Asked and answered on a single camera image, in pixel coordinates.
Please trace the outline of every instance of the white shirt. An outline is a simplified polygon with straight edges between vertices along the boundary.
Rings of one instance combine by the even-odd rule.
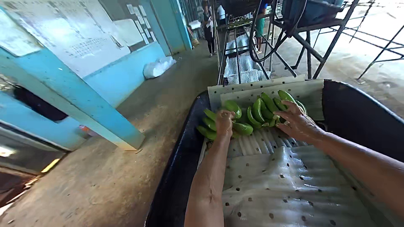
[[[225,17],[226,17],[226,12],[225,12],[225,10],[223,9],[222,5],[220,5],[220,6],[217,8],[217,12],[219,13],[220,19],[225,19]]]

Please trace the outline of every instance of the forearm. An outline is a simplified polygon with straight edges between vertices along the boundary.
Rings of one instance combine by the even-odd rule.
[[[195,173],[184,226],[223,226],[221,194],[231,133],[217,135]]]
[[[312,143],[348,168],[381,202],[404,217],[402,162],[331,133],[324,133]]]

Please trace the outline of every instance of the blue pillar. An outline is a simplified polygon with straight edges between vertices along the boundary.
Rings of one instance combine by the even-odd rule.
[[[14,57],[0,48],[0,73],[124,150],[145,136],[50,50]],[[111,87],[111,92],[120,88]]]

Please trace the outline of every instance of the banana cluster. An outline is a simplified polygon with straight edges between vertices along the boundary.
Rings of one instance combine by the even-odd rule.
[[[247,136],[250,135],[254,129],[274,127],[277,123],[283,123],[285,120],[274,114],[275,111],[286,111],[288,109],[287,106],[281,103],[281,100],[296,103],[300,106],[302,111],[307,114],[306,107],[286,91],[279,90],[278,95],[280,99],[277,97],[271,99],[267,94],[262,92],[261,96],[257,96],[253,105],[249,106],[244,113],[235,101],[226,100],[222,108],[235,113],[232,137],[238,138],[240,136]],[[196,129],[206,138],[213,141],[216,138],[216,114],[209,109],[205,109],[204,113],[207,118],[205,117],[202,120],[208,128],[199,125]]]

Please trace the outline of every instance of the green shorts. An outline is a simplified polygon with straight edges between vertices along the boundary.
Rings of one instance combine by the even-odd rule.
[[[265,18],[260,18],[257,20],[257,24],[255,25],[257,31],[255,33],[255,37],[262,37],[264,33],[264,25],[265,25]]]

